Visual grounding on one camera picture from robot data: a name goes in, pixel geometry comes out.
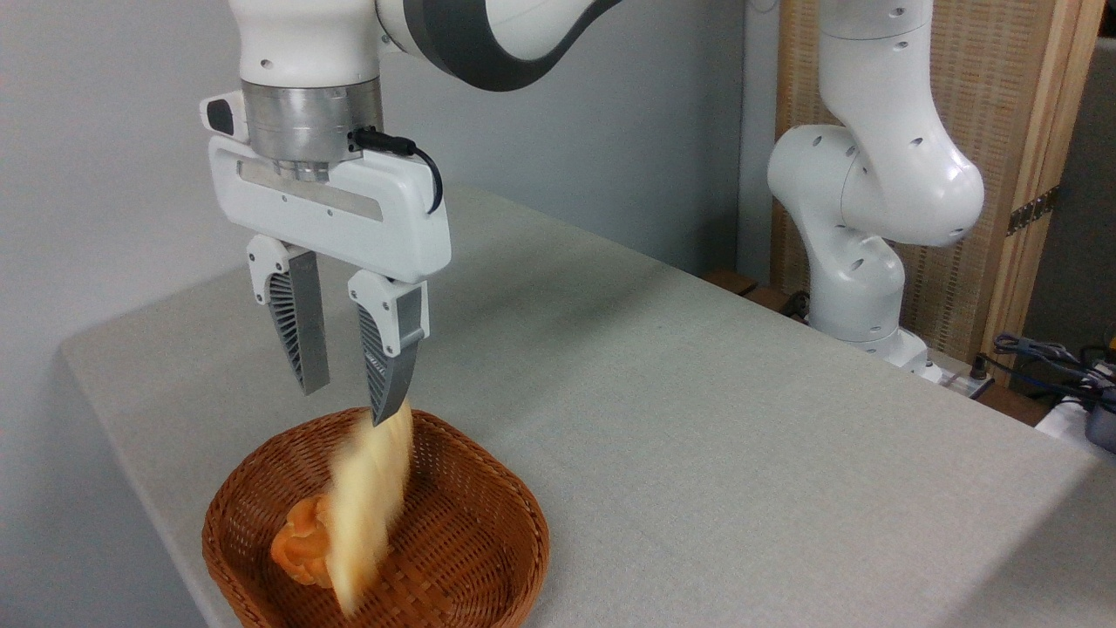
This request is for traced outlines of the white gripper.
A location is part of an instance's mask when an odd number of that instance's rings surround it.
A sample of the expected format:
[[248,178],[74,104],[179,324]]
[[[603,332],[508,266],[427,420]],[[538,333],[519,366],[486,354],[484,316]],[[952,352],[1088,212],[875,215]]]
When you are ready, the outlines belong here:
[[431,170],[421,160],[366,152],[334,166],[325,183],[291,181],[222,135],[208,141],[208,160],[227,218],[261,234],[247,247],[254,301],[269,310],[306,396],[330,383],[316,253],[363,268],[348,294],[357,307],[371,421],[383,424],[401,410],[419,342],[430,334],[422,281],[452,258],[446,207],[430,210]]

